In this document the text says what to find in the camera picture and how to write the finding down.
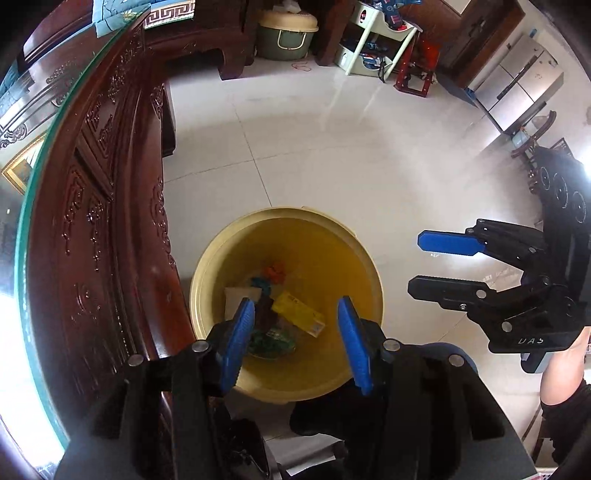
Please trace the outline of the person's right forearm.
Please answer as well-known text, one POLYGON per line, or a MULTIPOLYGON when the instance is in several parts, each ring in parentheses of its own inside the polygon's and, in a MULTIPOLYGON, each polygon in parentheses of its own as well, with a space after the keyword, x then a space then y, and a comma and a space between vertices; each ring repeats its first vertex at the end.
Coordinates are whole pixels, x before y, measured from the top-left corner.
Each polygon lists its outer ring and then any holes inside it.
POLYGON ((584 327, 569 349, 555 352, 542 375, 542 416, 552 441, 552 458, 563 464, 573 447, 590 447, 590 385, 584 379, 584 361, 590 327, 584 327))

